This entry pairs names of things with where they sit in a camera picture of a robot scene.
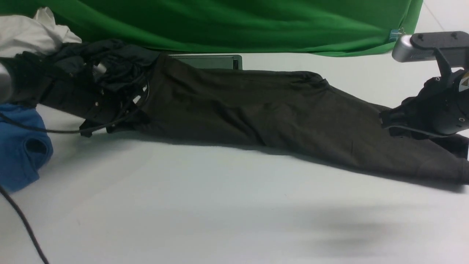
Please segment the white surface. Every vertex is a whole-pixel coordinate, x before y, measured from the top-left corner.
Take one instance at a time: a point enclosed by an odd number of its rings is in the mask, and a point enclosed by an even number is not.
[[[419,31],[440,31],[424,7]],[[396,106],[438,75],[390,54],[243,54],[245,69],[311,70]],[[46,108],[48,127],[81,120]],[[459,264],[469,195],[341,171],[288,156],[174,146],[123,133],[51,135],[41,180],[14,195],[52,264]],[[40,263],[0,199],[0,263]]]
[[[82,42],[67,26],[55,24],[49,8],[39,8],[33,19],[0,16],[0,32],[0,57],[14,57],[24,51],[53,54],[63,43]]]
[[[443,30],[469,33],[469,1],[424,0],[424,3]]]

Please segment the green backdrop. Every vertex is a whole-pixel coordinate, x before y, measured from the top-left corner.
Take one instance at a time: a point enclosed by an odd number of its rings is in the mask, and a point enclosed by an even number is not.
[[[119,38],[181,52],[378,54],[413,33],[423,0],[0,0],[0,14],[47,6],[85,41]]]

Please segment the black cable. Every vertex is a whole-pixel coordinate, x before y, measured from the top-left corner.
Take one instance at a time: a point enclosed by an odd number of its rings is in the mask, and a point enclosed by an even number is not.
[[[0,185],[0,194],[7,200],[7,202],[13,207],[13,209],[16,211],[18,216],[20,217],[21,221],[23,222],[24,227],[26,228],[26,231],[28,232],[29,237],[31,238],[32,243],[34,244],[34,247],[36,248],[36,251],[39,254],[39,257],[41,258],[42,262],[44,264],[49,264],[49,261],[44,255],[44,252],[42,252],[41,246],[38,243],[38,240],[36,239],[36,236],[34,235],[34,232],[32,231],[32,228],[30,224],[28,223],[28,220],[26,219],[26,216],[24,216],[23,212],[21,211],[20,207],[13,201],[13,199],[8,195],[8,193],[3,189],[3,187]]]
[[[12,120],[11,118],[8,118],[7,116],[5,116],[3,113],[0,112],[0,117],[3,118],[7,123],[9,124],[12,124],[14,126],[17,126],[17,127],[20,127],[20,128],[23,128],[23,129],[27,129],[27,130],[31,130],[31,131],[37,131],[37,132],[44,132],[44,133],[54,133],[54,134],[77,134],[77,133],[89,133],[89,132],[94,132],[96,130],[99,130],[99,129],[103,129],[103,128],[106,128],[108,126],[112,126],[114,124],[118,124],[120,122],[124,122],[125,120],[129,119],[130,117],[132,117],[133,115],[135,115],[136,113],[138,113],[140,110],[142,110],[143,106],[146,105],[146,103],[148,102],[148,99],[150,97],[150,82],[147,78],[147,90],[146,90],[146,97],[145,97],[145,100],[143,101],[143,103],[140,105],[140,107],[137,107],[137,109],[131,113],[129,113],[128,115],[124,116],[124,117],[121,117],[117,120],[114,120],[112,122],[109,122],[107,124],[103,124],[103,125],[99,125],[99,126],[95,126],[95,127],[92,127],[92,128],[87,128],[87,129],[80,129],[80,130],[50,130],[50,129],[44,129],[44,128],[40,128],[40,127],[34,127],[34,126],[28,126],[28,125],[23,125],[22,123],[19,123],[15,120]]]

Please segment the pants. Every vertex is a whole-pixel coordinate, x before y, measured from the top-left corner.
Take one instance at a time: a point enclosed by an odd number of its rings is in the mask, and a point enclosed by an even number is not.
[[[317,73],[195,69],[160,55],[150,76],[142,133],[210,144],[263,146],[341,168],[406,179],[469,183],[469,139],[392,138],[387,109]]]

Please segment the wrinkled fabric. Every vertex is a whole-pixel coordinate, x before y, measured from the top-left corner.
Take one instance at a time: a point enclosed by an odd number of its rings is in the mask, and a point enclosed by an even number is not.
[[[423,0],[2,0],[0,14],[50,7],[84,41],[117,38],[189,53],[392,50],[391,31],[412,34]]]
[[[44,122],[35,109],[2,104],[0,111],[24,125],[44,129]],[[0,118],[0,185],[7,191],[23,189],[39,179],[38,170],[53,153],[46,133],[29,131]]]
[[[262,146],[368,174],[469,183],[469,139],[392,138],[378,114],[387,107],[329,85],[319,74],[195,69],[161,55],[151,72],[149,124],[169,138]]]
[[[159,52],[128,45],[118,39],[107,39],[93,43],[67,44],[48,59],[72,74],[101,64],[106,71],[96,79],[96,84],[116,92],[124,87],[142,83],[146,78],[146,68],[152,65],[158,56]]]
[[[0,16],[0,57],[11,58],[28,51],[50,55],[63,43],[81,43],[67,26],[56,25],[49,8],[39,8],[34,18],[12,15]]]

